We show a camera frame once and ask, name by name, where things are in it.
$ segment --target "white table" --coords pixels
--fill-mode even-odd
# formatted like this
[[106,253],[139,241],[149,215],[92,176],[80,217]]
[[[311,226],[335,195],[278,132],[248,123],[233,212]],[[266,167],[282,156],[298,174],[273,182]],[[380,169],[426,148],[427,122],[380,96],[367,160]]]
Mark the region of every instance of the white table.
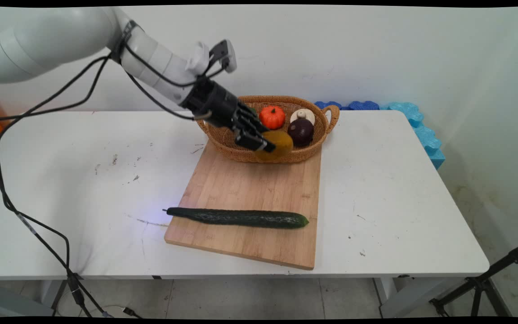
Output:
[[[71,269],[85,279],[373,277],[391,317],[440,293],[448,277],[489,268],[397,111],[341,111],[323,144],[314,270],[166,244],[161,210],[179,203],[206,142],[195,123],[165,112],[57,112],[17,123],[0,151],[14,205],[70,239]],[[34,227],[65,255],[61,238]],[[393,296],[389,279],[399,275],[425,279]],[[0,194],[0,279],[64,278]]]

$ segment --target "wicker basket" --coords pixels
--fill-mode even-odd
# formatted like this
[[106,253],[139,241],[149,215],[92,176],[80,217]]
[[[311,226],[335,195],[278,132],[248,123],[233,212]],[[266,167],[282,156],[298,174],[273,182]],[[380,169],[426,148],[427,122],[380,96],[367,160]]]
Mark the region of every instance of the wicker basket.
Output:
[[[261,161],[259,160],[252,150],[246,149],[242,146],[235,144],[235,135],[226,127],[213,127],[212,125],[206,124],[203,121],[197,121],[199,127],[207,134],[209,140],[214,144],[218,151],[224,156],[236,160],[239,162],[256,162],[256,163],[294,163],[307,160],[313,154],[317,153],[321,149],[321,145],[327,134],[333,130],[337,120],[339,119],[339,107],[336,105],[330,105],[329,107],[321,110],[316,105],[309,101],[290,97],[290,96],[242,96],[239,100],[247,104],[250,108],[255,109],[257,114],[268,105],[278,105],[285,112],[285,123],[280,129],[287,131],[289,127],[289,119],[294,111],[302,108],[311,110],[315,114],[315,125],[313,140],[308,146],[300,148],[293,147],[290,154],[278,158],[273,161]],[[327,121],[325,113],[331,111],[331,120]]]

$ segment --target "black tripod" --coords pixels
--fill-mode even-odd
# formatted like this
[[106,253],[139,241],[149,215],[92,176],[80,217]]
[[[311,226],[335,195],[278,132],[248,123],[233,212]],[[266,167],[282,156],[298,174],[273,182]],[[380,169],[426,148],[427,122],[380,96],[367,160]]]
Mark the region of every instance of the black tripod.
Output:
[[475,289],[475,296],[473,297],[473,307],[471,308],[471,316],[477,316],[479,313],[479,303],[481,302],[481,293],[483,291],[489,298],[491,305],[495,309],[495,313],[497,316],[509,316],[505,306],[502,304],[501,299],[497,295],[495,289],[491,286],[491,282],[489,279],[492,275],[495,275],[497,272],[505,269],[511,264],[518,264],[518,247],[512,249],[509,254],[503,257],[501,260],[493,263],[489,267],[489,270],[478,277],[469,277],[467,278],[467,282],[452,292],[448,293],[445,297],[441,299],[431,299],[429,302],[433,304],[436,308],[437,313],[440,316],[449,316],[445,311],[445,305],[452,302],[453,300],[461,297],[471,289]]

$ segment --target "orange pumpkin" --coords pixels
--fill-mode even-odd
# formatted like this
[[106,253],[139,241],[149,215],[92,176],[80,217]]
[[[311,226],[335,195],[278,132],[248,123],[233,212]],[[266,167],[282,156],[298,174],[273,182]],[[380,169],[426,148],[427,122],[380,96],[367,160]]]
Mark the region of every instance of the orange pumpkin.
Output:
[[268,105],[261,110],[259,120],[268,129],[278,129],[285,123],[285,112],[279,106]]

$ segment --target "cable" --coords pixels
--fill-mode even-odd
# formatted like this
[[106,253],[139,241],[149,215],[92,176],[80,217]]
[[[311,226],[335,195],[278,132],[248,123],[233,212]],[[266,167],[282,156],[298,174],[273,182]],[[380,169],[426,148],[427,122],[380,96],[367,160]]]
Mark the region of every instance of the cable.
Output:
[[155,73],[158,77],[162,78],[163,80],[165,80],[167,83],[171,84],[172,86],[177,86],[179,88],[185,88],[186,86],[192,86],[194,85],[197,80],[193,81],[193,82],[189,82],[189,83],[185,83],[185,84],[181,84],[181,83],[177,83],[177,82],[173,82],[171,80],[169,80],[168,78],[166,78],[163,74],[159,73],[156,69],[154,69],[149,63],[147,63],[144,59],[142,59],[139,55],[137,55],[137,53],[135,53],[133,51],[133,49],[131,49],[131,47],[129,47],[129,45],[127,45],[127,43],[125,44],[125,48],[129,51],[129,53],[131,53],[131,55],[133,55],[133,57],[135,57],[136,59],[138,59],[144,66],[146,66],[147,68],[149,68],[153,73]]
[[[98,72],[97,72],[97,75],[95,76],[95,79],[93,81],[93,84],[92,84],[92,87],[90,88],[89,92],[88,92],[88,95],[86,96],[86,98],[84,98],[83,100],[79,101],[78,103],[75,103],[75,104],[71,104],[71,105],[68,105],[68,106],[65,106],[65,107],[60,107],[60,108],[55,108],[55,109],[52,109],[53,111],[57,111],[58,109],[68,109],[68,108],[72,108],[72,107],[75,107],[77,105],[80,105],[80,104],[83,104],[85,101],[87,101],[91,94],[93,93],[93,90],[95,88],[95,85],[97,84],[97,80],[99,79],[99,75],[101,74],[101,70],[103,70],[103,67],[105,66],[105,64],[107,63],[107,60],[109,59],[109,56],[107,57],[100,57],[98,59],[95,59],[94,61],[92,61],[90,64],[88,64],[88,66],[86,66],[84,68],[84,70],[82,70],[79,74],[77,74],[72,80],[70,80],[63,88],[61,88],[59,91],[57,91],[55,94],[53,94],[52,96],[50,96],[49,98],[47,98],[45,101],[41,102],[40,104],[36,105],[35,107],[27,110],[26,113],[23,113],[22,115],[19,115],[19,116],[16,116],[14,117],[14,121],[12,121],[11,123],[9,123],[3,130],[2,132],[0,133],[0,140],[1,138],[3,137],[4,133],[10,129],[11,126],[15,125],[18,121],[20,121],[21,119],[23,119],[24,117],[28,117],[30,115],[32,115],[31,113],[37,109],[39,109],[41,106],[43,106],[44,104],[50,102],[51,100],[53,100],[54,98],[56,98],[57,96],[59,96],[62,92],[64,92],[66,90],[66,88],[68,88],[71,84],[73,84],[76,80],[78,80],[78,78],[80,78],[91,66],[93,66],[93,64],[99,62],[99,61],[103,61],[103,63],[101,64],[101,67],[99,68]],[[45,111],[45,112],[41,112],[41,113],[50,113],[51,112],[51,109],[49,111]],[[84,286],[81,284],[81,282],[79,281],[79,279],[77,278],[76,274],[73,273],[71,271],[71,269],[69,268],[68,264],[69,264],[69,240],[66,238],[66,236],[64,236],[62,233],[58,232],[57,230],[54,230],[53,228],[29,217],[28,215],[26,215],[25,213],[22,213],[20,211],[17,210],[17,208],[15,208],[15,206],[13,205],[11,199],[8,197],[6,191],[5,191],[5,186],[4,186],[4,180],[3,180],[3,174],[2,174],[2,170],[1,170],[1,164],[0,164],[0,191],[2,193],[2,198],[3,198],[3,201],[4,201],[4,205],[7,209],[9,209],[9,211],[12,211],[13,213],[16,214],[16,216],[25,224],[25,226],[27,228],[29,228],[29,230],[31,231],[31,233],[33,233],[35,235],[35,237],[53,254],[53,256],[62,264],[62,266],[66,269],[67,271],[67,278],[68,280],[70,279],[74,279],[73,281],[73,284],[76,284],[78,287],[80,287],[82,289],[82,291],[84,291],[84,293],[86,295],[88,295],[89,299],[93,302],[93,304],[95,306],[97,306],[97,308],[99,310],[101,310],[101,312],[103,313],[103,316],[104,317],[109,317],[110,315],[108,313],[106,313],[105,311],[103,311],[103,309],[97,304],[97,302],[95,301],[95,299],[90,295],[90,293],[87,291],[87,289],[84,288]],[[29,223],[25,220],[31,220],[33,221],[33,223],[36,223],[38,225],[41,225],[42,227],[44,227],[45,229],[47,230],[50,230],[51,232],[59,235],[60,237],[62,237],[65,242],[66,242],[66,262],[64,262],[62,260],[62,258],[57,254],[57,252],[55,252],[55,250],[53,248],[51,248],[51,246],[49,244],[47,244],[47,242],[35,231],[35,229],[33,229],[33,227],[31,227],[31,225],[29,225]],[[79,305],[82,307],[82,308],[85,308],[85,305],[83,303],[83,297],[82,295],[80,296],[80,300],[76,300],[76,302],[79,301]]]
[[63,299],[63,297],[65,297],[66,294],[68,293],[71,293],[71,291],[69,290],[69,287],[67,288],[67,291],[63,293],[63,295],[61,295],[61,297],[59,298],[59,300],[57,301],[57,309],[55,310],[55,312],[61,316],[61,317],[65,317],[63,315],[61,315],[61,313],[59,312],[59,305],[61,304],[61,300]]
[[209,69],[211,68],[213,64],[211,63],[211,61],[209,62],[209,64],[207,64],[207,68],[205,69],[205,71],[203,72],[203,75],[206,75],[207,72],[209,72]]
[[161,109],[165,110],[166,112],[168,113],[171,113],[171,115],[175,116],[175,117],[179,117],[179,118],[182,118],[182,119],[189,119],[190,121],[194,121],[195,118],[194,117],[188,117],[188,116],[183,116],[183,115],[179,115],[179,113],[176,113],[174,112],[173,110],[165,107],[164,105],[162,105],[159,101],[157,101],[157,99],[153,98],[153,96],[151,94],[149,94],[147,92],[147,90],[145,90],[141,84],[139,84],[139,82],[137,82],[137,80],[131,75],[131,74],[127,74],[129,76],[129,78],[131,78],[131,80],[133,81],[133,83],[139,88],[139,90],[141,90],[141,92],[143,92],[144,95],[146,95],[149,99],[151,99],[156,105],[158,105]]
[[[123,306],[120,306],[120,305],[107,305],[107,306],[103,306],[103,308],[109,308],[109,307],[119,307],[121,308],[121,310],[123,311]],[[89,312],[95,312],[97,310],[97,308],[93,308],[92,310],[90,310]]]
[[93,317],[91,316],[91,314],[89,313],[89,311],[87,310],[87,307],[85,307],[85,305],[80,305],[81,306],[81,309],[83,310],[83,312],[85,313],[85,315],[87,315],[87,317]]
[[[25,113],[21,114],[21,115],[14,115],[14,116],[6,116],[6,117],[0,117],[0,121],[6,121],[6,120],[9,120],[9,119],[17,119],[17,121],[19,121],[21,118],[23,117],[31,117],[31,116],[37,116],[37,115],[42,115],[44,113],[53,113],[54,111],[60,111],[60,110],[65,110],[65,109],[70,109],[70,108],[73,108],[73,107],[76,107],[78,105],[81,105],[81,104],[84,104],[90,97],[91,97],[91,94],[93,93],[93,90],[95,90],[95,85],[97,84],[97,81],[99,80],[99,76],[101,75],[101,72],[103,71],[103,67],[105,66],[105,64],[107,63],[107,61],[109,60],[109,56],[107,57],[100,57],[98,59],[95,59],[93,60],[91,63],[89,63],[83,70],[81,70],[81,72],[79,72],[79,74],[77,74],[72,80],[70,80],[66,85],[63,86],[63,88],[61,88],[61,90],[57,91],[55,94],[53,94],[51,97],[47,98],[45,101],[41,102],[40,104],[38,104],[37,106],[27,110]],[[99,70],[97,70],[97,74],[95,74],[95,79],[93,80],[93,83],[92,83],[92,86],[91,88],[89,88],[89,91],[88,91],[88,94],[87,96],[85,96],[85,98],[81,101],[78,101],[74,104],[70,104],[70,105],[66,105],[66,106],[63,106],[63,107],[59,107],[59,108],[53,108],[53,109],[47,109],[47,110],[44,110],[44,111],[40,111],[40,112],[35,112],[35,113],[32,113],[32,111],[35,111],[37,110],[38,108],[40,108],[42,105],[45,105],[46,103],[50,102],[51,100],[55,99],[57,96],[59,96],[61,93],[63,93],[63,91],[65,91],[67,88],[69,88],[75,81],[77,81],[85,72],[87,72],[87,70],[89,70],[89,68],[91,68],[93,65],[95,65],[97,62],[100,62],[100,61],[103,61],[103,63],[101,64],[101,66],[99,66]]]
[[213,72],[210,76],[208,76],[208,78],[213,78],[214,76],[216,76],[217,74],[220,74],[221,72],[223,72],[225,70],[224,67],[220,68],[219,70],[217,70],[216,72]]
[[125,314],[129,315],[129,316],[135,316],[136,318],[141,318],[142,319],[142,317],[137,315],[131,308],[128,308],[128,307],[123,308],[123,312]]

